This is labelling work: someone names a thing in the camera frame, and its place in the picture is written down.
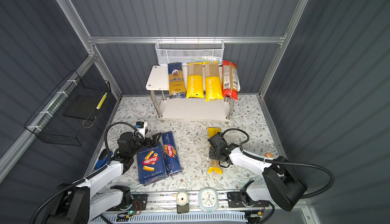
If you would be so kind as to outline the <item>yellow spaghetti bag back side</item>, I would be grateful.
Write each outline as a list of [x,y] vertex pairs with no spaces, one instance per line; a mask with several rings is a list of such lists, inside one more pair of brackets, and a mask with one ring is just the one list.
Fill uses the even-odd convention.
[[[220,132],[220,128],[208,128],[209,138],[216,135],[218,132]],[[213,172],[222,174],[222,169],[218,160],[214,160],[210,158],[208,173],[211,174]]]

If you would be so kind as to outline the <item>narrow blue Barilla spaghetti box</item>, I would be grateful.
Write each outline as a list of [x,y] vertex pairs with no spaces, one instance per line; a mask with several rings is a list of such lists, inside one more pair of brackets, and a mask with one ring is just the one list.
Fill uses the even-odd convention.
[[161,134],[166,156],[168,174],[170,176],[181,173],[181,165],[177,155],[176,143],[172,132]]

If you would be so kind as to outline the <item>blue yellow spaghetti bag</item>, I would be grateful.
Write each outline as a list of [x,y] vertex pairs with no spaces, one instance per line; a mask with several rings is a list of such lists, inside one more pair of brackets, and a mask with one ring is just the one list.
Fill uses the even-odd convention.
[[185,98],[186,88],[184,84],[184,76],[181,63],[168,64],[168,76],[169,76],[169,97],[173,98]]

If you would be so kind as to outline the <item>yellow Pastatime spaghetti bag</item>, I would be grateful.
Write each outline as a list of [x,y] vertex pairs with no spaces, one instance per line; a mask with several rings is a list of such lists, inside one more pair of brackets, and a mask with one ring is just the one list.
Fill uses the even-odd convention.
[[207,62],[204,67],[206,102],[223,99],[218,62]]
[[203,89],[203,64],[190,63],[187,66],[187,98],[205,98]]

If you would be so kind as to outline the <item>red spaghetti bag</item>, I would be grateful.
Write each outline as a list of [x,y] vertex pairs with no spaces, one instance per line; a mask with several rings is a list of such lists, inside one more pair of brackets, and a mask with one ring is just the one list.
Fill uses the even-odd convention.
[[222,63],[223,83],[222,95],[224,98],[230,98],[238,101],[238,71],[237,65],[233,62],[224,60]]

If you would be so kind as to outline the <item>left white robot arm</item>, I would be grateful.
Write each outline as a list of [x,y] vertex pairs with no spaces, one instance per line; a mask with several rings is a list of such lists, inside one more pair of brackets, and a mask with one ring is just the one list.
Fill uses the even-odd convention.
[[121,134],[110,163],[82,179],[80,183],[59,190],[59,194],[48,205],[42,223],[87,224],[110,208],[132,205],[131,190],[128,187],[115,185],[103,194],[99,191],[126,173],[134,163],[134,156],[143,148],[158,146],[160,137],[160,133],[154,134],[151,139],[138,133]]

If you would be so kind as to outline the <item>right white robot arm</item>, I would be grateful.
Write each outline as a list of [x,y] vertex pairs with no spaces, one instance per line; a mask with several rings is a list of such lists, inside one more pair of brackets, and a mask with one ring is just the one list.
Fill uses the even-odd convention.
[[281,209],[291,211],[307,191],[307,185],[300,180],[294,167],[282,156],[273,159],[244,150],[243,145],[249,141],[249,135],[243,130],[236,129],[246,136],[243,142],[228,144],[224,135],[229,131],[231,129],[218,132],[208,139],[209,157],[212,160],[226,162],[229,166],[244,167],[261,175],[265,183],[255,183],[254,180],[250,180],[240,190],[243,204],[253,206],[255,202],[273,201]]

